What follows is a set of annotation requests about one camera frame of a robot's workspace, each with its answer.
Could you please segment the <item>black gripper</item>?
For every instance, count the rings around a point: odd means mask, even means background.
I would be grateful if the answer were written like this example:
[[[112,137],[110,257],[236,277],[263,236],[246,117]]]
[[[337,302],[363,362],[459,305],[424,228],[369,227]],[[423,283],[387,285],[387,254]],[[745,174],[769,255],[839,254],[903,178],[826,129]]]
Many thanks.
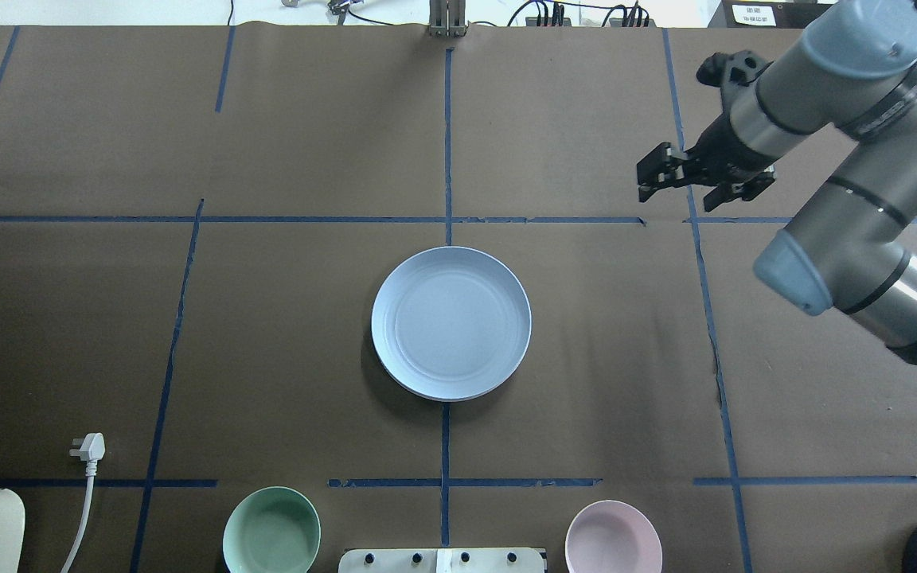
[[[648,202],[662,189],[687,185],[714,186],[703,198],[711,212],[732,201],[753,201],[776,181],[775,156],[754,151],[742,142],[721,113],[687,151],[660,142],[636,165],[638,198]]]

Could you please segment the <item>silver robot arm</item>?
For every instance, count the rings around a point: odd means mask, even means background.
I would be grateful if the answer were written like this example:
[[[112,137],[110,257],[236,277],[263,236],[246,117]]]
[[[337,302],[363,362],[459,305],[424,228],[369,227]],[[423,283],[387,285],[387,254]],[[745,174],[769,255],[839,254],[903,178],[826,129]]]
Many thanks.
[[[898,242],[917,217],[917,1],[841,1],[775,61],[714,53],[699,83],[720,116],[690,149],[660,142],[636,168],[639,200],[709,186],[705,211],[752,201],[774,166],[823,127],[855,144],[753,265],[808,315],[834,308],[917,367],[917,256]]]

